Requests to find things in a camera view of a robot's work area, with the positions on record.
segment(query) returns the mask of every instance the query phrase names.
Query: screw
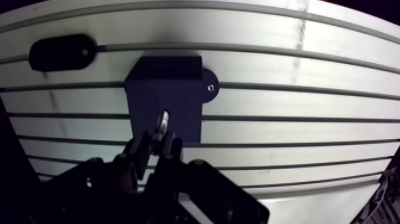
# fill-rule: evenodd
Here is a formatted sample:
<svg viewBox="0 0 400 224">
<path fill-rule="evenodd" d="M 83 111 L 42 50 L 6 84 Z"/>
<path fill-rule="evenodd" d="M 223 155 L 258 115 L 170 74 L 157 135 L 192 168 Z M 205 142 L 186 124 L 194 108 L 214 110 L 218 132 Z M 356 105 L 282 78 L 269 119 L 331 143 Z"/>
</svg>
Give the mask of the screw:
<svg viewBox="0 0 400 224">
<path fill-rule="evenodd" d="M 86 186 L 87 186 L 88 188 L 91 188 L 91 187 L 92 187 L 92 183 L 91 183 L 91 181 L 90 181 L 90 178 L 86 178 Z"/>
<path fill-rule="evenodd" d="M 214 89 L 215 89 L 214 85 L 208 85 L 207 86 L 207 90 L 210 91 L 210 92 L 214 91 Z"/>
</svg>

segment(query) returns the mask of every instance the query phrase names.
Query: horizontal groove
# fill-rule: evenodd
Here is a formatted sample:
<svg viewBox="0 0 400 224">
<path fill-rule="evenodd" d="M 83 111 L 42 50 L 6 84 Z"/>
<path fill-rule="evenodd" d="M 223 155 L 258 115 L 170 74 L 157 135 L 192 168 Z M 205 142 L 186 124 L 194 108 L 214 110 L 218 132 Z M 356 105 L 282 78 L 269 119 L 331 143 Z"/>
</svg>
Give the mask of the horizontal groove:
<svg viewBox="0 0 400 224">
<path fill-rule="evenodd" d="M 44 161 L 51 161 L 51 162 L 58 162 L 58 163 L 71 163 L 71 164 L 79 164 L 84 161 L 78 161 L 78 160 L 67 160 L 63 158 L 50 158 L 50 157 L 41 157 L 41 156 L 35 156 L 35 155 L 26 155 L 28 158 L 32 158 L 35 160 L 44 160 Z"/>
<path fill-rule="evenodd" d="M 125 146 L 125 141 L 105 141 L 105 140 L 90 140 L 90 139 L 69 139 L 69 138 L 50 138 L 38 136 L 17 135 L 18 139 L 76 143 L 76 144 L 92 144 L 92 145 L 122 145 Z M 400 139 L 380 139 L 369 141 L 347 141 L 347 142 L 293 142 L 293 143 L 266 143 L 266 144 L 213 144 L 213 143 L 184 143 L 186 148 L 280 148 L 280 147 L 323 147 L 335 145 L 364 145 L 364 144 L 379 144 L 400 142 Z"/>
<path fill-rule="evenodd" d="M 35 86 L 16 86 L 0 88 L 0 92 L 23 92 L 23 91 L 44 91 L 55 89 L 93 89 L 93 88 L 123 88 L 123 82 L 86 82 L 86 83 L 62 83 Z"/>
<path fill-rule="evenodd" d="M 57 90 L 57 89 L 123 88 L 123 87 L 124 87 L 123 82 L 65 83 L 65 84 L 51 84 L 51 85 L 7 87 L 7 88 L 0 88 L 0 92 L 46 91 L 46 90 Z M 400 101 L 400 97 L 395 95 L 375 94 L 370 92 L 318 88 L 309 86 L 277 85 L 277 84 L 266 84 L 266 83 L 220 82 L 220 88 L 286 91 L 286 92 L 308 92 L 315 94 L 332 94 L 332 95 L 344 95 L 353 97 L 391 99 Z"/>
<path fill-rule="evenodd" d="M 337 191 L 346 191 L 355 188 L 362 188 L 365 186 L 375 185 L 379 183 L 379 180 L 373 181 L 362 181 L 357 183 L 344 184 L 339 186 L 329 186 L 325 188 L 317 188 L 317 189 L 307 189 L 300 191 L 283 191 L 283 192 L 274 192 L 274 193 L 255 193 L 252 194 L 256 199 L 267 199 L 267 198 L 287 198 L 287 197 L 298 197 L 298 196 L 306 196 L 306 195 L 315 195 L 315 194 L 325 194 Z"/>
<path fill-rule="evenodd" d="M 130 2 L 124 4 L 109 4 L 100 5 L 95 7 L 80 8 L 76 10 L 68 10 L 60 13 L 53 13 L 43 15 L 36 18 L 31 18 L 16 23 L 8 24 L 0 27 L 0 33 L 7 32 L 14 29 L 19 29 L 26 26 L 31 26 L 39 23 L 46 23 L 54 20 L 61 20 L 65 18 L 78 17 L 83 15 L 112 13 L 119 11 L 132 11 L 132 10 L 155 10 L 155 9 L 209 9 L 209 10 L 227 10 L 227 11 L 241 11 L 248 13 L 260 13 L 270 15 L 280 15 L 285 17 L 298 18 L 301 20 L 315 21 L 318 23 L 329 24 L 332 26 L 342 27 L 349 30 L 365 33 L 377 38 L 381 38 L 393 43 L 400 43 L 399 38 L 386 33 L 376 31 L 364 26 L 354 23 L 329 18 L 322 15 L 306 13 L 303 11 L 295 11 L 284 8 L 269 7 L 264 5 L 255 4 L 241 4 L 234 2 L 213 2 L 213 1 L 153 1 L 153 2 Z"/>
<path fill-rule="evenodd" d="M 308 92 L 315 94 L 332 94 L 344 95 L 352 97 L 366 97 L 377 99 L 400 100 L 399 96 L 387 94 L 375 94 L 371 92 L 350 91 L 344 89 L 329 89 L 309 86 L 293 86 L 293 85 L 278 85 L 278 84 L 261 84 L 261 83 L 235 83 L 221 82 L 221 89 L 253 89 L 253 90 L 268 90 L 268 91 L 286 91 L 286 92 Z"/>
<path fill-rule="evenodd" d="M 18 55 L 18 56 L 13 56 L 13 57 L 8 57 L 8 58 L 0 58 L 0 64 L 8 64 L 8 63 L 15 63 L 19 61 L 26 61 L 28 60 L 29 55 Z"/>
<path fill-rule="evenodd" d="M 116 119 L 128 120 L 129 114 L 76 114 L 76 113 L 8 113 L 9 117 L 59 119 Z M 221 116 L 203 115 L 202 120 L 230 122 L 307 122 L 307 123 L 400 123 L 400 119 L 364 119 L 341 117 L 274 117 L 274 116 Z"/>
<path fill-rule="evenodd" d="M 40 157 L 35 155 L 27 155 L 28 158 L 33 158 L 35 160 L 45 160 L 45 161 L 53 161 L 59 163 L 71 163 L 71 164 L 79 164 L 84 161 L 81 160 L 67 160 L 63 158 L 51 158 L 51 157 Z M 318 167 L 318 166 L 336 166 L 343 164 L 352 164 L 352 163 L 365 163 L 369 161 L 377 161 L 377 160 L 387 160 L 391 159 L 392 156 L 386 157 L 377 157 L 377 158 L 365 158 L 359 160 L 346 160 L 346 161 L 335 161 L 335 162 L 327 162 L 327 163 L 308 163 L 308 164 L 291 164 L 291 165 L 276 165 L 276 166 L 215 166 L 218 170 L 274 170 L 274 169 L 295 169 L 295 168 L 303 168 L 303 167 Z M 155 169 L 155 166 L 147 166 L 147 169 Z"/>
<path fill-rule="evenodd" d="M 117 119 L 128 120 L 129 114 L 74 114 L 74 113 L 8 113 L 10 117 L 61 119 Z"/>
<path fill-rule="evenodd" d="M 348 179 L 355 179 L 355 178 L 363 178 L 366 176 L 374 176 L 374 175 L 381 175 L 383 172 L 376 172 L 376 173 L 368 173 L 363 175 L 356 175 L 356 176 L 347 176 L 344 178 L 334 178 L 334 179 L 323 179 L 318 181 L 304 181 L 304 182 L 292 182 L 292 183 L 278 183 L 278 184 L 268 184 L 268 185 L 242 185 L 242 188 L 271 188 L 277 186 L 294 186 L 294 185 L 306 185 L 306 184 L 314 184 L 314 183 L 325 183 L 325 182 L 333 182 L 333 181 L 344 181 Z"/>
<path fill-rule="evenodd" d="M 38 136 L 24 136 L 17 135 L 18 139 L 46 141 L 46 142 L 62 142 L 62 143 L 75 143 L 75 144 L 91 144 L 91 145 L 122 145 L 125 146 L 125 141 L 106 141 L 106 140 L 90 140 L 90 139 L 69 139 L 69 138 L 49 138 Z"/>
<path fill-rule="evenodd" d="M 276 166 L 249 166 L 249 167 L 215 167 L 218 170 L 273 170 L 273 169 L 295 169 L 295 168 L 303 168 L 303 167 L 318 167 L 318 166 L 335 166 L 335 165 L 343 165 L 343 164 L 351 164 L 351 163 L 365 163 L 369 161 L 377 161 L 377 160 L 387 160 L 391 159 L 392 156 L 386 157 L 377 157 L 377 158 L 365 158 L 360 160 L 346 160 L 346 161 L 336 161 L 336 162 L 327 162 L 327 163 L 308 163 L 308 164 L 291 164 L 291 165 L 276 165 Z"/>
<path fill-rule="evenodd" d="M 144 50 L 203 50 L 203 51 L 232 51 L 232 52 L 246 52 L 255 54 L 274 54 L 284 55 L 291 57 L 310 58 L 323 61 L 331 61 L 343 64 L 350 64 L 353 66 L 366 67 L 381 71 L 388 71 L 400 74 L 400 69 L 376 64 L 368 61 L 362 61 L 353 58 L 346 58 L 341 56 L 311 52 L 300 51 L 296 49 L 275 48 L 270 46 L 256 46 L 256 45 L 241 45 L 230 43 L 121 43 L 113 45 L 99 46 L 100 52 L 115 52 L 115 51 L 144 51 Z"/>
<path fill-rule="evenodd" d="M 240 122 L 320 122 L 320 123 L 400 123 L 400 119 L 364 119 L 341 117 L 273 117 L 203 115 L 203 120 Z"/>
<path fill-rule="evenodd" d="M 400 139 L 380 139 L 369 141 L 346 141 L 346 142 L 291 142 L 291 143 L 185 143 L 188 148 L 288 148 L 288 147 L 323 147 L 337 145 L 365 145 L 400 142 Z"/>
<path fill-rule="evenodd" d="M 39 173 L 39 172 L 36 172 L 36 174 L 37 174 L 38 176 L 45 176 L 45 177 L 47 177 L 47 178 L 54 178 L 54 177 L 57 176 L 57 175 L 53 175 L 53 174 Z M 145 184 L 138 184 L 137 186 L 138 186 L 138 187 L 144 187 L 144 186 L 146 186 L 146 185 L 145 185 Z"/>
</svg>

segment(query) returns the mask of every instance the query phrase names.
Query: black bracket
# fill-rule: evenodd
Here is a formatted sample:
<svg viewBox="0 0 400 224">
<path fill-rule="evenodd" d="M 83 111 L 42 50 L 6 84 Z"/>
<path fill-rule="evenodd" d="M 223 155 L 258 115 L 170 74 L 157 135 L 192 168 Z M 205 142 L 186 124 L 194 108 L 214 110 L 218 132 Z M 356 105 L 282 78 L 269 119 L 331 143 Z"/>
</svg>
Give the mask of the black bracket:
<svg viewBox="0 0 400 224">
<path fill-rule="evenodd" d="M 219 91 L 215 74 L 200 56 L 141 57 L 124 83 L 134 135 L 152 132 L 163 110 L 174 117 L 168 129 L 184 142 L 200 142 L 202 104 Z"/>
</svg>

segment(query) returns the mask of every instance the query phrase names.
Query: white panel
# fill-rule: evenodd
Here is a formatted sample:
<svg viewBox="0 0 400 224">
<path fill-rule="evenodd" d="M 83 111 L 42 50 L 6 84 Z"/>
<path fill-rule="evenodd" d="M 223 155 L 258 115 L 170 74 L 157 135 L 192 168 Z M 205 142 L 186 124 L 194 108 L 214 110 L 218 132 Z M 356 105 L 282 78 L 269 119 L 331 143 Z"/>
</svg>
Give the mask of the white panel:
<svg viewBox="0 0 400 224">
<path fill-rule="evenodd" d="M 59 163 L 29 159 L 34 170 L 39 173 L 59 175 L 74 167 L 74 164 Z M 344 178 L 369 173 L 382 172 L 390 160 L 377 160 L 363 163 L 350 163 L 334 166 L 302 167 L 292 169 L 270 169 L 270 170 L 223 170 L 221 173 L 240 186 L 272 185 L 292 182 L 317 181 L 334 178 Z M 147 181 L 152 169 L 146 170 L 143 184 Z"/>
<path fill-rule="evenodd" d="M 400 124 L 204 121 L 203 143 L 336 142 L 398 139 Z"/>
<path fill-rule="evenodd" d="M 0 65 L 0 87 L 58 83 L 123 81 L 142 51 L 99 53 L 83 70 L 50 72 L 30 69 L 27 61 Z M 180 54 L 160 51 L 154 54 Z M 198 51 L 203 65 L 220 82 L 269 83 L 400 95 L 400 76 L 385 71 L 306 58 L 237 52 Z"/>
<path fill-rule="evenodd" d="M 123 88 L 2 93 L 9 113 L 128 114 Z M 203 115 L 398 119 L 400 101 L 303 92 L 221 89 Z"/>
<path fill-rule="evenodd" d="M 128 114 L 123 88 L 2 93 L 9 113 Z"/>
<path fill-rule="evenodd" d="M 128 120 L 24 117 L 11 117 L 10 120 L 17 135 L 114 141 L 128 141 L 132 138 Z"/>
<path fill-rule="evenodd" d="M 340 181 L 328 181 L 322 183 L 311 183 L 302 185 L 288 185 L 288 186 L 269 186 L 264 188 L 245 188 L 244 190 L 250 194 L 275 194 L 283 192 L 295 191 L 311 191 L 322 188 L 334 188 L 337 186 L 351 185 L 355 183 L 378 181 L 381 175 L 364 176 L 361 178 L 345 179 Z"/>
<path fill-rule="evenodd" d="M 399 110 L 400 102 L 386 99 L 222 89 L 215 99 L 204 104 L 203 115 L 395 119 L 400 118 Z"/>
<path fill-rule="evenodd" d="M 85 33 L 98 45 L 215 42 L 296 47 L 300 20 L 223 10 L 139 10 L 67 18 L 0 34 L 0 58 L 28 54 L 36 41 Z"/>
<path fill-rule="evenodd" d="M 86 33 L 99 45 L 133 40 L 236 43 L 287 49 L 302 45 L 306 51 L 400 67 L 396 63 L 400 59 L 400 46 L 395 43 L 322 23 L 305 23 L 304 34 L 299 34 L 299 27 L 303 26 L 300 19 L 238 11 L 179 9 L 94 14 L 2 33 L 0 58 L 27 54 L 39 39 Z"/>
<path fill-rule="evenodd" d="M 400 38 L 400 29 L 396 24 L 341 5 L 312 0 L 308 1 L 307 12 L 354 23 Z"/>
<path fill-rule="evenodd" d="M 87 7 L 97 7 L 111 4 L 123 4 L 129 2 L 148 2 L 149 0 L 68 0 L 65 2 L 58 1 L 45 1 L 37 4 L 32 4 L 13 10 L 7 13 L 0 14 L 0 26 L 16 23 L 22 20 L 28 20 L 31 18 L 39 17 L 42 15 L 49 15 L 53 13 L 60 13 L 63 11 L 77 10 Z M 288 3 L 281 0 L 218 0 L 216 2 L 237 2 L 245 4 L 265 5 L 270 7 L 286 8 Z"/>
<path fill-rule="evenodd" d="M 120 4 L 120 3 L 123 4 L 128 2 L 145 2 L 145 1 L 144 0 L 69 0 L 64 2 L 45 1 L 37 4 L 28 5 L 26 7 L 19 8 L 17 10 L 13 10 L 7 13 L 0 14 L 0 26 L 16 23 L 22 20 L 28 20 L 43 15 L 59 13 L 63 11 L 76 10 L 87 7 L 103 6 L 108 4 Z M 340 5 L 335 5 L 329 2 L 324 2 L 319 0 L 307 1 L 307 7 L 305 7 L 305 2 L 300 2 L 298 0 L 287 0 L 287 1 L 218 0 L 216 2 L 235 2 L 243 4 L 262 5 L 262 6 L 269 6 L 276 8 L 287 8 L 295 11 L 304 11 L 304 9 L 306 9 L 308 13 L 347 21 L 350 23 L 368 27 L 400 38 L 400 30 L 398 29 L 398 26 L 393 23 L 384 21 L 381 18 L 377 18 L 375 16 L 368 15 L 360 11 L 356 11 Z"/>
<path fill-rule="evenodd" d="M 304 51 L 320 52 L 400 67 L 400 45 L 348 29 L 307 21 Z"/>
<path fill-rule="evenodd" d="M 59 175 L 75 166 L 75 164 L 70 163 L 57 163 L 51 161 L 35 160 L 32 158 L 29 159 L 29 162 L 35 172 L 45 173 L 49 175 Z"/>
<path fill-rule="evenodd" d="M 390 159 L 332 166 L 298 167 L 291 169 L 224 170 L 221 172 L 240 186 L 269 185 L 344 178 L 346 176 L 382 172 L 388 166 L 389 162 Z"/>
<path fill-rule="evenodd" d="M 45 142 L 20 139 L 27 155 L 85 161 L 101 157 L 112 161 L 121 153 L 123 146 Z M 281 166 L 293 164 L 329 163 L 366 158 L 393 156 L 398 142 L 340 145 L 326 147 L 292 148 L 184 148 L 183 161 L 204 159 L 216 167 Z M 149 165 L 156 165 L 157 158 L 151 157 Z"/>
<path fill-rule="evenodd" d="M 392 156 L 398 143 L 293 148 L 185 148 L 185 161 L 201 158 L 213 166 L 280 166 Z"/>
<path fill-rule="evenodd" d="M 17 135 L 128 141 L 128 120 L 11 117 Z M 202 124 L 203 143 L 284 143 L 398 139 L 400 124 L 212 122 Z"/>
<path fill-rule="evenodd" d="M 268 224 L 349 224 L 379 184 L 323 194 L 258 199 L 270 211 Z M 181 201 L 200 223 L 210 223 L 191 201 Z"/>
</svg>

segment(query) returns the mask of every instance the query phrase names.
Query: screw hole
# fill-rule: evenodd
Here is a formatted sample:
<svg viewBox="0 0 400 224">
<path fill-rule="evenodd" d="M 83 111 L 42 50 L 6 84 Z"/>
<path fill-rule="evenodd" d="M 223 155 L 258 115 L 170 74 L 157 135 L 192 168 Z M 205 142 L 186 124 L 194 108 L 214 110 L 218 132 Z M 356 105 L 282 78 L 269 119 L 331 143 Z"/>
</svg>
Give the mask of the screw hole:
<svg viewBox="0 0 400 224">
<path fill-rule="evenodd" d="M 207 90 L 210 91 L 210 92 L 214 91 L 214 89 L 215 89 L 214 85 L 208 85 L 207 86 Z"/>
</svg>

